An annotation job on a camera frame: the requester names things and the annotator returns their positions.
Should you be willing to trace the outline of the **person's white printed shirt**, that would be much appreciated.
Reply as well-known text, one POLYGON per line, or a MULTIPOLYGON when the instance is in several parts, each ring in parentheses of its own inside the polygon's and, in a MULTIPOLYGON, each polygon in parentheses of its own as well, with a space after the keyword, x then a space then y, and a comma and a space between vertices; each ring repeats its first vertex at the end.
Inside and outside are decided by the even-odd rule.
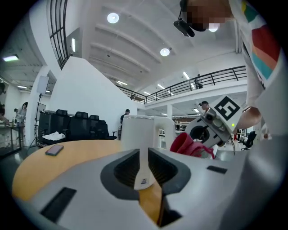
POLYGON ((288 136, 288 61, 264 18, 247 0, 228 0, 247 70, 246 104, 259 110, 271 136, 288 136))

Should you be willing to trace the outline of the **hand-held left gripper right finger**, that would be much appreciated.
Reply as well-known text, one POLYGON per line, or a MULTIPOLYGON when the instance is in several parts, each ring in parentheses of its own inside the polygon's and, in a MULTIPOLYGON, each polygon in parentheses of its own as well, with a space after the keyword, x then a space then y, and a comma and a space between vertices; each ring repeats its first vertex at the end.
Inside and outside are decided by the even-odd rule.
POLYGON ((149 148, 148 165, 162 189, 160 229, 220 230, 246 156, 221 161, 149 148))

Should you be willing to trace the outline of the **dark smartphone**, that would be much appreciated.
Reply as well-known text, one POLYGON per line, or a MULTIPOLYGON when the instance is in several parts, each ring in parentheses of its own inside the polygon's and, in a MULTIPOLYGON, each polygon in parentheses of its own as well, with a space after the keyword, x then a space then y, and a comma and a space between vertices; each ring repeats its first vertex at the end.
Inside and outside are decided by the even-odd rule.
POLYGON ((45 154, 50 156, 57 156, 63 149, 64 146, 62 145, 53 145, 45 152, 45 154))

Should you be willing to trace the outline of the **black office chair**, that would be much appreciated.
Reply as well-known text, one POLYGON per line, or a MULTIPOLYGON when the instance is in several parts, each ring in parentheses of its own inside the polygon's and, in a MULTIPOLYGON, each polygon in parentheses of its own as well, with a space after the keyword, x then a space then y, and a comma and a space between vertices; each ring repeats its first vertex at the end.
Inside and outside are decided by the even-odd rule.
POLYGON ((97 125, 97 134, 98 138, 100 140, 116 140, 117 137, 115 136, 115 132, 113 132, 113 135, 109 135, 108 131, 108 125, 106 124, 105 120, 99 120, 98 125, 97 125))
POLYGON ((69 141, 90 139, 90 120, 88 113, 78 111, 71 118, 67 139, 69 141))
POLYGON ((68 132, 68 126, 70 122, 68 111, 61 109, 56 110, 55 118, 56 118, 56 131, 58 133, 66 135, 68 132))
POLYGON ((99 125, 99 116, 98 115, 90 115, 90 138, 99 140, 101 136, 101 127, 99 125))

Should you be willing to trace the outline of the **black frame glass table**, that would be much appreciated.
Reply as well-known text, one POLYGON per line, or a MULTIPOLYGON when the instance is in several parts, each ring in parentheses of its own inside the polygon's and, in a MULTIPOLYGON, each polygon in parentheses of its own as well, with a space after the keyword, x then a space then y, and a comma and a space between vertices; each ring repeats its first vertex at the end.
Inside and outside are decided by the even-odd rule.
POLYGON ((0 159, 19 152, 22 149, 22 130, 20 126, 0 124, 0 159))

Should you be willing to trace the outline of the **black window frame grid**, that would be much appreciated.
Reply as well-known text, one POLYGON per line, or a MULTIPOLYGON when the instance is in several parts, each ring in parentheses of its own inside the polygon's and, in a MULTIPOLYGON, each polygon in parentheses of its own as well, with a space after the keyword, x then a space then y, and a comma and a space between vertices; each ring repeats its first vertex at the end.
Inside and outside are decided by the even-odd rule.
POLYGON ((49 39, 60 69, 69 59, 66 40, 67 4, 68 0, 47 0, 49 39))

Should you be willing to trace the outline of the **white crumpled garment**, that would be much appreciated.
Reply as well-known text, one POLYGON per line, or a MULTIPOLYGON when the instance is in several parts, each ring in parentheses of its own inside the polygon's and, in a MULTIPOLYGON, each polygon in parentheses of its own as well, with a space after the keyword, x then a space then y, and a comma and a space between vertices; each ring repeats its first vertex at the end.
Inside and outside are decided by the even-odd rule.
POLYGON ((66 138, 66 136, 63 133, 59 133, 57 131, 54 133, 51 133, 49 135, 43 136, 43 139, 51 140, 51 141, 59 141, 59 140, 65 139, 65 138, 66 138))

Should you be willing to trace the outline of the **ceiling panel light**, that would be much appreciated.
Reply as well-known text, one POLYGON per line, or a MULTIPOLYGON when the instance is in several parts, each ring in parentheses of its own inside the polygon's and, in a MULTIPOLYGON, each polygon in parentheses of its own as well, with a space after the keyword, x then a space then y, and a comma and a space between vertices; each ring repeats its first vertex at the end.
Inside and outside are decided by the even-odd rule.
POLYGON ((6 57, 2 57, 2 59, 3 59, 5 62, 13 62, 13 61, 17 61, 19 58, 18 58, 18 56, 15 54, 15 55, 10 55, 10 56, 6 56, 6 57))

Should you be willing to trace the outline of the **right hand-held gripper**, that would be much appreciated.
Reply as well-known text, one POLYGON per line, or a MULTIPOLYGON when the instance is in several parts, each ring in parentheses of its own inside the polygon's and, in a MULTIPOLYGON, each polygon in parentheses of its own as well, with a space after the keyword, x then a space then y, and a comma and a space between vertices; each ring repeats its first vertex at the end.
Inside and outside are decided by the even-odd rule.
POLYGON ((239 122, 242 107, 228 95, 216 99, 201 118, 194 119, 185 128, 190 136, 204 136, 203 144, 211 149, 210 158, 215 158, 218 145, 230 137, 239 122))

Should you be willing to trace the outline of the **black balcony railing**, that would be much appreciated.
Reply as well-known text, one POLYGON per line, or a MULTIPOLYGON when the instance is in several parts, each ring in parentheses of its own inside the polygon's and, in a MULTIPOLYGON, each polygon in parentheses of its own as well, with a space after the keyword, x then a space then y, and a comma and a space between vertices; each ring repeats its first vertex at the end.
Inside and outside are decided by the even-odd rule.
MULTIPOLYGON (((195 78, 176 83, 167 88, 162 88, 154 93, 141 94, 120 85, 118 86, 118 88, 131 100, 145 105, 159 101, 164 98, 197 90, 194 82, 195 78)), ((239 82, 246 78, 247 72, 245 66, 232 67, 221 71, 215 71, 209 74, 201 75, 203 88, 220 85, 221 83, 226 82, 239 82)))

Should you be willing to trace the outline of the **pink cloth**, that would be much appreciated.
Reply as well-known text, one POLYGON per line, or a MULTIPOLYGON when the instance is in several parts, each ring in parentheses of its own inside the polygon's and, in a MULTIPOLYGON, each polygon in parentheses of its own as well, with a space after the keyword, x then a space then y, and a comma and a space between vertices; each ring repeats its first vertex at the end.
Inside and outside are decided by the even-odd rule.
POLYGON ((170 151, 182 155, 192 157, 202 157, 202 152, 209 154, 212 159, 215 159, 215 154, 212 148, 204 146, 203 143, 197 142, 187 133, 181 133, 172 143, 170 151))

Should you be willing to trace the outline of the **person's right forearm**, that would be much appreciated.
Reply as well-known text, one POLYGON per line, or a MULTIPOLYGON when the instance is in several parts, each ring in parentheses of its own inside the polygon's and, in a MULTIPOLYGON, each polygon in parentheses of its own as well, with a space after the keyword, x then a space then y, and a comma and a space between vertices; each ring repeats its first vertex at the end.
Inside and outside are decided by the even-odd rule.
POLYGON ((251 106, 241 114, 235 129, 247 129, 257 125, 260 121, 260 111, 256 107, 251 106))

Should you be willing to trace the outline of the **black light stand with panel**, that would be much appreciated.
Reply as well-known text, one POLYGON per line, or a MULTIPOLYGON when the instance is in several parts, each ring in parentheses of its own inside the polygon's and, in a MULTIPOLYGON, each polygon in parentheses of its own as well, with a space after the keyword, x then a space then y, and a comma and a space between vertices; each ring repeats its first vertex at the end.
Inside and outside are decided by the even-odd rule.
POLYGON ((49 77, 38 75, 30 92, 25 123, 25 140, 27 146, 32 145, 35 141, 34 127, 38 111, 37 106, 42 94, 46 93, 48 81, 49 77))

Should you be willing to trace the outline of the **white electric kettle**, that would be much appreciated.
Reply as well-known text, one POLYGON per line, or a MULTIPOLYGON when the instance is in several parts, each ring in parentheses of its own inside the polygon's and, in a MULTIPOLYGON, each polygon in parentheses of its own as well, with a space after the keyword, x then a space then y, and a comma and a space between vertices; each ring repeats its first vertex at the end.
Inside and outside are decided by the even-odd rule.
POLYGON ((176 137, 175 125, 172 119, 146 115, 125 115, 123 118, 122 149, 139 149, 139 171, 135 178, 135 190, 146 189, 155 182, 149 169, 148 148, 158 148, 160 146, 160 129, 164 130, 166 148, 170 149, 176 137))

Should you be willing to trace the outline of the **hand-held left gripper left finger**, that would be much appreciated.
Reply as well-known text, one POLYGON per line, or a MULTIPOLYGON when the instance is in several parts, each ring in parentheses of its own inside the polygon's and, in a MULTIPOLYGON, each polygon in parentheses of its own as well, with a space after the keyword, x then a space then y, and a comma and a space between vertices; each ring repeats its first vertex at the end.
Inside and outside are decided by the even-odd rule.
POLYGON ((134 190, 138 149, 77 164, 16 203, 39 230, 158 230, 134 190))

